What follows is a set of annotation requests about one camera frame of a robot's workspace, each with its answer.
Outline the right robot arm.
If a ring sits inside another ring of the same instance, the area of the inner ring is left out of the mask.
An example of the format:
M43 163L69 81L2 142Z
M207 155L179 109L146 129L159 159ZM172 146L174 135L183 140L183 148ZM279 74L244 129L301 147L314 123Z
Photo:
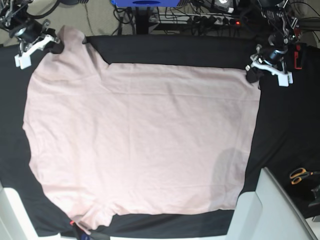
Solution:
M31 0L2 0L0 2L0 28L6 31L9 37L16 38L19 42L18 54L14 56L15 66L26 69L32 65L31 55L39 50L47 50L53 54L61 54L64 50L62 40L56 35L56 31L50 28L51 22L45 19L60 4L55 4L47 12L41 15L28 13Z

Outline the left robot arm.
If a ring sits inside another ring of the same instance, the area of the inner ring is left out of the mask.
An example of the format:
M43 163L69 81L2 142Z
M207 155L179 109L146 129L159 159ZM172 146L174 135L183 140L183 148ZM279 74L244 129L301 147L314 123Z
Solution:
M269 35L266 45L256 45L256 53L250 56L251 63L245 67L246 80L251 84L259 82L265 72L276 76L280 87L288 87L294 82L285 55L289 45L299 39L295 33L298 19L288 15L287 4L287 0L257 0L255 3L274 32Z

